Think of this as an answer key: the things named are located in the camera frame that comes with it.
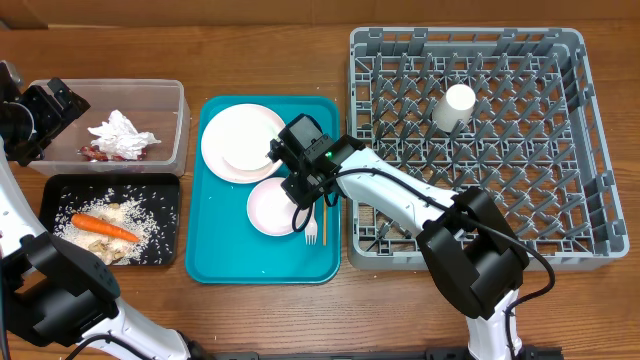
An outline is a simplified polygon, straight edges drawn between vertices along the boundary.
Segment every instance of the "gray plastic rack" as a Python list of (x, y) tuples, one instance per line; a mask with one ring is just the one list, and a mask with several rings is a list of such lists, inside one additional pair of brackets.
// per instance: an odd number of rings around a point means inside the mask
[[(472, 120), (444, 133), (431, 111), (459, 83), (477, 94)], [(519, 238), (555, 269), (592, 270), (629, 251), (577, 31), (358, 28), (349, 96), (350, 135), (429, 184), (486, 189)], [(366, 204), (349, 209), (353, 266), (427, 268), (415, 238), (397, 223)], [(532, 259), (528, 269), (542, 267)]]

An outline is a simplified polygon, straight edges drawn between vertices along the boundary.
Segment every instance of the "wooden table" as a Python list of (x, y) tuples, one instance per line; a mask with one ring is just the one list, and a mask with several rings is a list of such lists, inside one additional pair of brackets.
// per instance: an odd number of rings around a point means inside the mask
[[(430, 23), (430, 26), (570, 26), (589, 51), (600, 113), (629, 235), (640, 236), (640, 23)], [(199, 110), (222, 94), (310, 94), (346, 109), (346, 63), (354, 26), (92, 29), (0, 32), (0, 59), (27, 83), (61, 78), (166, 78), (184, 84), (192, 122), (179, 255), (166, 268), (113, 268), (122, 296), (157, 323), (212, 352), (263, 354), (424, 350), (464, 346), (464, 317), (426, 272), (354, 269), (343, 247), (338, 275), (322, 286), (204, 286), (184, 267)], [(33, 209), (45, 177), (14, 168)], [(522, 293), (542, 287), (527, 273)], [(556, 288), (518, 308), (525, 343), (562, 346), (568, 359), (640, 357), (640, 251), (594, 272), (561, 273)], [(15, 359), (58, 359), (70, 349), (37, 348), (10, 335)], [(85, 358), (104, 359), (95, 351)]]

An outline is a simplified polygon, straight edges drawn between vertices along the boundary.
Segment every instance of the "teal tray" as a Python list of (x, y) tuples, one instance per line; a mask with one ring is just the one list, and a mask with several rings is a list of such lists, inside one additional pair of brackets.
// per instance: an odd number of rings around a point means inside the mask
[[(316, 245), (306, 245), (304, 232), (271, 237), (256, 230), (247, 216), (247, 199), (258, 184), (232, 184), (214, 175), (200, 153), (200, 138), (209, 121), (237, 104), (258, 104), (276, 112), (285, 123), (304, 113), (324, 133), (340, 136), (335, 104), (318, 96), (219, 96), (200, 112), (198, 149), (193, 179), (185, 265), (204, 284), (319, 284), (340, 267), (340, 202), (328, 210), (327, 246), (322, 246), (322, 199), (316, 202)], [(273, 175), (286, 177), (283, 165)]]

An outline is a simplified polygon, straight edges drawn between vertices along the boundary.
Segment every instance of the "crumpled paper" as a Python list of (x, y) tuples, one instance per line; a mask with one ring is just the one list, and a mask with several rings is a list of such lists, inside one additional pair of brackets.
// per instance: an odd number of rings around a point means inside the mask
[(100, 151), (109, 156), (119, 155), (127, 160), (138, 160), (142, 149), (151, 144), (159, 144), (152, 133), (139, 133), (131, 121), (120, 111), (114, 110), (109, 115), (109, 122), (102, 122), (102, 126), (88, 128), (89, 132), (98, 137), (91, 141)]

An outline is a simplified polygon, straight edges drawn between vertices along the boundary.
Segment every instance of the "orange carrot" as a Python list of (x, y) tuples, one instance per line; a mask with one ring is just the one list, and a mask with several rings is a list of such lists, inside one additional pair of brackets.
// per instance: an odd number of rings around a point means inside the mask
[(138, 242), (138, 237), (132, 233), (111, 225), (105, 221), (86, 214), (75, 214), (71, 217), (71, 223), (78, 229), (90, 231), (102, 235), (113, 236), (119, 239)]

